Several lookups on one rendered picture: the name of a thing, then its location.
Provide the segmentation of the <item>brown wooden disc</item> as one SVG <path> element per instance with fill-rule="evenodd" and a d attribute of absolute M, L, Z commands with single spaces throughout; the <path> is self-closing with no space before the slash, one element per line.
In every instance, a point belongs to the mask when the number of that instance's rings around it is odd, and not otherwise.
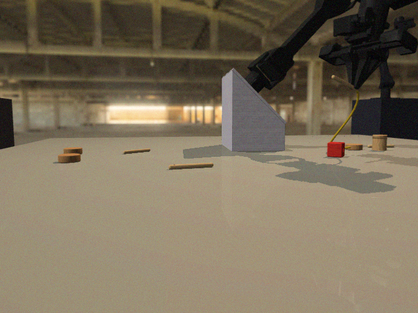
<path fill-rule="evenodd" d="M 69 154 L 69 153 L 82 154 L 82 148 L 80 147 L 64 148 L 64 154 Z"/>
<path fill-rule="evenodd" d="M 58 162 L 60 163 L 73 163 L 73 162 L 80 162 L 80 161 L 81 161 L 81 155 L 77 153 L 58 155 Z"/>

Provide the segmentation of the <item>round flat wooden disc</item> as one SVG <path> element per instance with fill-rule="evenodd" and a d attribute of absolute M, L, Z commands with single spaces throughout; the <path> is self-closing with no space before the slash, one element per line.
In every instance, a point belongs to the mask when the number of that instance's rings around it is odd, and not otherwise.
<path fill-rule="evenodd" d="M 347 143 L 345 147 L 351 147 L 351 148 L 347 148 L 346 150 L 362 150 L 363 149 L 363 145 L 358 144 L 358 143 Z"/>

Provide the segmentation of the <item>red wooden block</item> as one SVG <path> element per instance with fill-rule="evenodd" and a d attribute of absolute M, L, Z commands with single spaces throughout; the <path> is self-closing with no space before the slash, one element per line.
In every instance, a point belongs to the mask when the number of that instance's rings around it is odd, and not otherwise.
<path fill-rule="evenodd" d="M 345 155 L 345 142 L 329 142 L 328 157 L 343 157 Z"/>

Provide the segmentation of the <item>wooden cylinder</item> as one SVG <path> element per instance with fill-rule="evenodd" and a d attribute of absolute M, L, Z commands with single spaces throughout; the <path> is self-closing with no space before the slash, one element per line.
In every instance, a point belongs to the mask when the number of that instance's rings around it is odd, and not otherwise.
<path fill-rule="evenodd" d="M 387 135 L 373 135 L 372 150 L 386 151 L 386 139 Z"/>

